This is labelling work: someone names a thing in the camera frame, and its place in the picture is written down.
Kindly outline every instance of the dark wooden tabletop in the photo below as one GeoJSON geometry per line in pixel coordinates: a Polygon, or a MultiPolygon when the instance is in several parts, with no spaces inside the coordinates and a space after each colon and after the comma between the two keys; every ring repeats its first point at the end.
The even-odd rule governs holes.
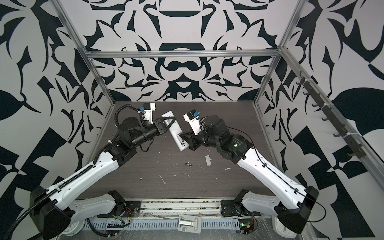
{"type": "MultiPolygon", "coordinates": [[[[114,111],[126,103],[128,102],[116,102],[114,111]]],[[[134,102],[132,105],[138,108],[142,103],[134,102]]],[[[190,126],[184,121],[183,115],[192,109],[199,111],[201,116],[218,115],[227,126],[246,132],[252,137],[259,152],[271,162],[271,155],[251,102],[156,102],[153,119],[172,110],[181,129],[186,131],[190,126]]],[[[99,147],[112,139],[117,131],[113,115],[99,147]]],[[[130,116],[138,118],[138,113],[129,108],[122,110],[119,122],[130,116]]],[[[230,132],[242,134],[232,129],[230,132]]],[[[245,169],[222,158],[216,149],[200,146],[196,151],[180,151],[171,134],[167,132],[154,138],[148,152],[137,148],[137,154],[124,166],[104,176],[81,194],[80,198],[97,197],[111,190],[118,191],[125,198],[225,198],[236,197],[242,189],[273,195],[245,169]],[[211,166],[207,166],[205,155],[210,155],[211,166]]]]}

